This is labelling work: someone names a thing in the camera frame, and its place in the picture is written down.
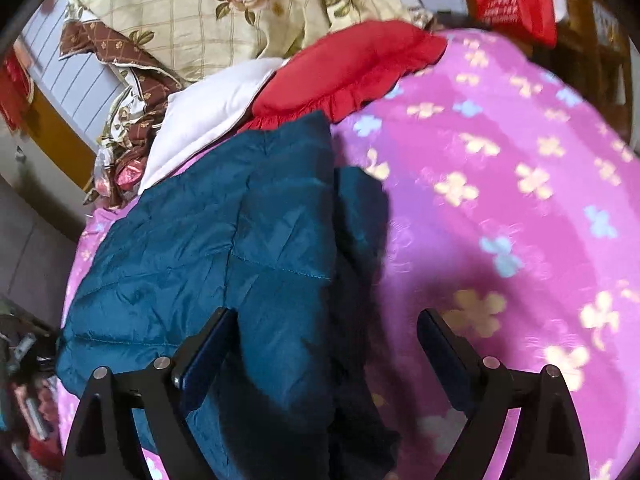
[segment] red bag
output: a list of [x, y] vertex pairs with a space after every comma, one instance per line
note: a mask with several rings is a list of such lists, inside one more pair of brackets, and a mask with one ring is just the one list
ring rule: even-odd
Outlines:
[[478, 20], [523, 41], [556, 46], [553, 0], [476, 0]]

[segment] bedsheet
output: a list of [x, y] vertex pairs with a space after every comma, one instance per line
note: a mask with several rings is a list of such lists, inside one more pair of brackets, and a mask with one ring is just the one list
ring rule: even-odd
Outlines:
[[[374, 402], [402, 434], [387, 480], [432, 478], [464, 425], [415, 336], [430, 306], [480, 354], [523, 370], [557, 365], [591, 477], [615, 478], [640, 441], [638, 161], [573, 89], [508, 40], [447, 35], [435, 67], [333, 127], [338, 159], [383, 181], [390, 199], [367, 365]], [[67, 305], [127, 211], [94, 215]], [[61, 392], [63, 439], [76, 404]], [[515, 423], [511, 413], [485, 478], [498, 478]], [[148, 463], [166, 478], [156, 457]]]

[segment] quilted fabric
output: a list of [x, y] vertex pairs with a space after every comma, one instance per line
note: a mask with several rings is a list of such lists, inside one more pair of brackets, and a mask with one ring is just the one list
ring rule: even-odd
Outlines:
[[389, 92], [398, 79], [436, 63], [447, 46], [400, 22], [363, 22], [296, 54], [260, 92], [241, 130], [273, 130], [314, 110], [332, 123]]
[[363, 366], [385, 225], [380, 184], [334, 170], [322, 114], [236, 136], [110, 229], [71, 305], [58, 375], [80, 396], [96, 367], [143, 368], [234, 308], [239, 347], [188, 416], [216, 475], [381, 479], [395, 435]]

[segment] beige floral blanket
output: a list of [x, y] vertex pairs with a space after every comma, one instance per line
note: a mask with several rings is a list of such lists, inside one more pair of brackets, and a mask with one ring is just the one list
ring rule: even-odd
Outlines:
[[362, 20], [411, 21], [400, 0], [75, 0], [186, 81], [287, 57]]

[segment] metal screw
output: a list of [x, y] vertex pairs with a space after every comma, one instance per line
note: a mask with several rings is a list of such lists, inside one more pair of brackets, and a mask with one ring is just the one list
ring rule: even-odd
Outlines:
[[552, 377], [560, 377], [560, 368], [555, 365], [547, 365], [545, 370]]
[[164, 370], [170, 364], [171, 364], [171, 359], [163, 355], [154, 361], [154, 368], [156, 370]]
[[488, 355], [484, 359], [482, 359], [482, 364], [491, 370], [496, 370], [500, 368], [500, 361], [491, 355]]
[[101, 366], [100, 368], [96, 368], [94, 370], [94, 377], [96, 379], [103, 379], [103, 378], [105, 378], [107, 376], [107, 372], [108, 371], [109, 370], [107, 369], [106, 366]]

